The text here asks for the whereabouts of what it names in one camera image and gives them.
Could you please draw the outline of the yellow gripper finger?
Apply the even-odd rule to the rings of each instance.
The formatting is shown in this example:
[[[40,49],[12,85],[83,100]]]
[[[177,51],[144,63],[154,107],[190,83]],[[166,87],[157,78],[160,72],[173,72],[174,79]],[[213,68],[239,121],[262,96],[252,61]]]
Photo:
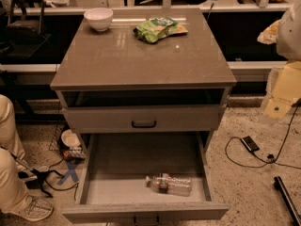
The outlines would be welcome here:
[[[273,44],[277,42],[277,34],[278,34],[279,20],[270,24],[267,28],[265,28],[260,35],[257,37],[257,41],[262,44]]]
[[[273,69],[263,99],[263,114],[272,119],[281,119],[300,99],[301,62],[288,61],[281,69]]]

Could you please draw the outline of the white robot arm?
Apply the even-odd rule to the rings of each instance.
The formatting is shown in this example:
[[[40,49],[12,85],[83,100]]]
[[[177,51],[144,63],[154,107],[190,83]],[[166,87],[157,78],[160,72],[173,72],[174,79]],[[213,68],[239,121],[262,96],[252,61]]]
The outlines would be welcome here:
[[[277,45],[277,53],[288,59],[277,75],[271,75],[271,91],[263,105],[263,114],[283,118],[301,99],[301,1],[295,0],[282,18],[265,28],[257,37],[263,44]]]

